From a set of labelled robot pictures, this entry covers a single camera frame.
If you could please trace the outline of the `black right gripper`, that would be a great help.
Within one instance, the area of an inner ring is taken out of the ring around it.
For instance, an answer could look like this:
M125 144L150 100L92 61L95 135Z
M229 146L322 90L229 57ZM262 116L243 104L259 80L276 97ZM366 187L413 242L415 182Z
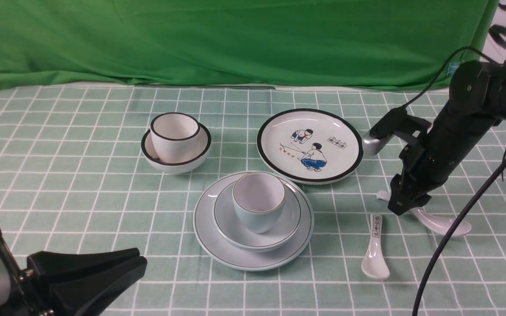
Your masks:
M425 206L429 192L444 185L497 121L484 113L451 114L448 107L442 109L431 129L400 154L402 174L396 174L390 182L388 210L402 215Z

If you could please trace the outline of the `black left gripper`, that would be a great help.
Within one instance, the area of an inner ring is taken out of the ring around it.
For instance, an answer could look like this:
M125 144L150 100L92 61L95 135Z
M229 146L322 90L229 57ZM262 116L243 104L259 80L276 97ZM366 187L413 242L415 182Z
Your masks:
M93 254L39 251L27 257L29 270L21 270L1 229L0 261L10 284L8 294L0 290L0 316L99 316L144 276L148 264L138 248ZM52 309L36 291L34 273L52 284Z

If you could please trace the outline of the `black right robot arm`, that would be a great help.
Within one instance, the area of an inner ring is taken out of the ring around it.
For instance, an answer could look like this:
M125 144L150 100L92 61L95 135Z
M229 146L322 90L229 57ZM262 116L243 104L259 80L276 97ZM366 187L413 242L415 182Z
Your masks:
M394 134L406 142L391 182L388 210L425 206L488 130L506 121L506 65L470 61L452 76L448 101L433 122L404 112Z

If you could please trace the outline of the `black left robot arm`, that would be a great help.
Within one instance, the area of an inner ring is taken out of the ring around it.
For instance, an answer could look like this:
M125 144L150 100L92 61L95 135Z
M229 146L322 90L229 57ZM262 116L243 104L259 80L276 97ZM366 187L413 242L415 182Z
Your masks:
M0 229L0 316L99 316L145 275L147 264L137 248L39 251L21 269Z

